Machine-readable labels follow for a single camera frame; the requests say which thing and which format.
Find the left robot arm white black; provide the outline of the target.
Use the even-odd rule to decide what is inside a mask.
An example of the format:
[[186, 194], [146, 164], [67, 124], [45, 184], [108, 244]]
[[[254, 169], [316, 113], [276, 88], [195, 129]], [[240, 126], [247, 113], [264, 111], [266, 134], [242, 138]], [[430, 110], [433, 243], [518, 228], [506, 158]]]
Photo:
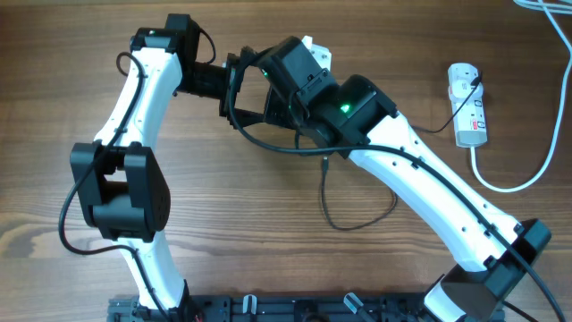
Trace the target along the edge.
[[[174, 265], [164, 228], [171, 193], [156, 161], [158, 132], [171, 99], [189, 93], [219, 101], [224, 109], [236, 69], [254, 50], [229, 55], [225, 66], [197, 59], [206, 32], [187, 14], [171, 13], [160, 29], [140, 28], [130, 48], [126, 82], [112, 114], [90, 143], [77, 143], [70, 154], [74, 184], [60, 213], [58, 234], [70, 252], [93, 256], [118, 250], [138, 286], [131, 309], [110, 319], [195, 321], [199, 311]], [[94, 250], [73, 247], [65, 235], [72, 199], [80, 201], [86, 224], [110, 245]]]

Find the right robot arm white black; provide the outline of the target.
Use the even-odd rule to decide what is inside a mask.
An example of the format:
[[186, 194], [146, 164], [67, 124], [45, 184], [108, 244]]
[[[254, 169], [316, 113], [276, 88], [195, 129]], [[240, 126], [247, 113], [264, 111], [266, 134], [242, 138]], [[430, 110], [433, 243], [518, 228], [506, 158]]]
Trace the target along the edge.
[[257, 67], [304, 135], [385, 183], [441, 238], [456, 264], [424, 298], [433, 318], [485, 321], [531, 273], [550, 230], [488, 203], [421, 141], [370, 80], [352, 75], [338, 83], [295, 37], [265, 52]]

